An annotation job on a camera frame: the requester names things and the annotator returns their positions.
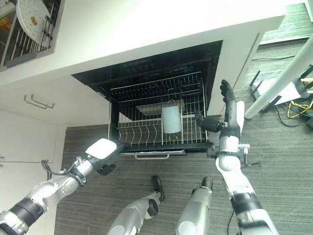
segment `wire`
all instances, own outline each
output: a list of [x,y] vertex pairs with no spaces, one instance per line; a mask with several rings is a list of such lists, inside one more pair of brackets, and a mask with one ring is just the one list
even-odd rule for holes
[[[45,168],[47,168],[48,170],[51,170],[47,161],[43,161],[43,164],[45,165]],[[50,180],[52,178],[52,174],[47,172],[47,180]]]
[[[291,105],[296,106],[296,107],[300,107],[301,109],[303,109],[301,112],[295,112],[294,110],[291,109]],[[287,117],[289,118],[295,118],[299,115],[306,115],[303,114],[306,111],[308,111],[313,105],[313,101],[310,104],[297,104],[296,102],[294,102],[293,100],[289,103],[289,107],[288,107],[288,112],[287,112]],[[297,113],[296,115],[290,116],[290,110],[294,111],[295,113]]]
[[47,173],[50,173],[50,174],[51,174],[51,175],[50,175],[51,177],[52,177],[52,175],[66,175],[66,174],[67,174],[67,170],[65,170],[64,173],[55,173],[55,172],[53,172],[53,171],[50,169],[47,160],[42,160],[42,161],[41,161],[41,165],[43,166],[43,169],[44,169]]
[[295,55],[291,55],[291,56],[287,56],[287,57],[281,57],[281,58],[255,58],[252,60],[284,60],[284,59],[289,59],[289,58],[293,58],[295,57]]
[[296,127],[296,126],[300,125],[300,122],[298,122],[298,124],[296,124],[296,125],[288,125],[288,124],[284,123],[283,120],[282,120],[281,117],[280,117],[281,114],[279,113],[278,108],[277,108],[276,106],[275,106],[275,109],[276,109],[276,111],[277,111],[278,118],[279,118],[280,122],[281,122],[284,126],[287,126],[287,127]]
[[312,115],[300,113],[299,110],[296,110],[296,108],[298,109],[298,107],[289,107],[287,104],[285,104],[285,107],[286,107],[287,109],[289,109],[289,110],[291,110],[291,111],[297,113],[297,114],[302,115],[302,116],[306,116],[306,117],[309,117],[309,118],[312,118],[312,117],[313,117]]
[[229,219],[229,221],[228,221],[228,225],[227,225],[227,235],[229,235],[229,225],[230,225],[230,222],[231,222],[231,219],[233,218],[233,216],[234,216],[234,211],[233,211],[233,213],[231,214],[231,217],[230,217],[230,219]]

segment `dish rack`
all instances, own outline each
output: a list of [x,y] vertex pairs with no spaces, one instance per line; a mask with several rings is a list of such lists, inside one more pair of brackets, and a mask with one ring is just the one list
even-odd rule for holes
[[[0,71],[54,52],[64,1],[44,0],[43,2],[50,13],[50,16],[45,19],[45,29],[42,34],[41,43],[36,43],[26,35],[15,15],[2,56]],[[42,45],[44,35],[48,38],[45,47]]]
[[[207,132],[195,120],[196,110],[206,115],[202,72],[112,88],[110,103],[115,122],[109,124],[109,138],[126,143],[132,151],[194,149],[208,142]],[[174,134],[163,132],[161,111],[170,106],[180,110],[181,131]]]

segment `cup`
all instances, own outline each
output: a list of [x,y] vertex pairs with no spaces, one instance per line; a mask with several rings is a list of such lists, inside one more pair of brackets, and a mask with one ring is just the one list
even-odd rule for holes
[[162,108],[163,132],[166,134],[181,131],[179,106]]

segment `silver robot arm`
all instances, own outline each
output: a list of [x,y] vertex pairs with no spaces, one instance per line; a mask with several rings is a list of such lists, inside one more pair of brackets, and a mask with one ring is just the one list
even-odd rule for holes
[[221,90],[226,103],[224,122],[213,123],[199,114],[196,119],[202,128],[210,127],[208,131],[221,131],[216,167],[223,176],[239,229],[242,235],[279,235],[249,180],[241,172],[238,147],[244,124],[244,103],[235,101],[233,90],[225,80]]
[[154,192],[136,200],[124,208],[110,227],[108,235],[135,235],[139,233],[143,221],[158,214],[160,202],[165,200],[161,180],[153,176]]
[[207,235],[213,180],[205,177],[202,185],[192,191],[176,226],[176,235]]
[[75,192],[86,183],[86,177],[96,170],[100,174],[105,162],[120,152],[124,146],[100,139],[86,151],[88,157],[80,157],[68,170],[55,173],[52,179],[35,186],[23,200],[10,210],[0,214],[0,231],[8,235],[23,235],[37,219],[56,206],[62,198]]

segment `gray carpet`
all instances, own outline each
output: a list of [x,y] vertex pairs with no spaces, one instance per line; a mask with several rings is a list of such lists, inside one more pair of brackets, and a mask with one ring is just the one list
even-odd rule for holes
[[287,14],[278,29],[266,32],[262,41],[285,39],[290,37],[310,37],[313,34],[313,23],[310,21],[305,4],[287,6]]
[[[304,42],[261,46],[255,58],[295,55]],[[254,99],[248,85],[257,70],[261,70],[258,79],[276,77],[290,61],[252,61],[245,77],[236,85],[237,100],[244,100],[249,107]],[[280,112],[285,114],[286,109],[280,107]],[[106,136],[106,126],[68,128],[63,165],[83,155],[90,144]],[[218,143],[218,135],[210,134],[210,139]],[[279,122],[277,113],[270,111],[245,122],[242,142],[251,145],[249,160],[261,163],[261,167],[245,168],[243,172],[280,234],[313,234],[312,132],[304,122],[294,128],[285,127]],[[205,154],[152,161],[121,157],[113,162],[117,168],[110,175],[93,174],[85,187],[59,204],[55,235],[105,235],[128,203],[152,191],[150,177],[155,174],[163,181],[167,198],[160,206],[159,215],[144,222],[140,234],[172,235],[192,189],[198,187],[206,175],[214,178],[209,234],[226,234],[232,208],[215,162]],[[233,219],[230,234],[237,231]]]

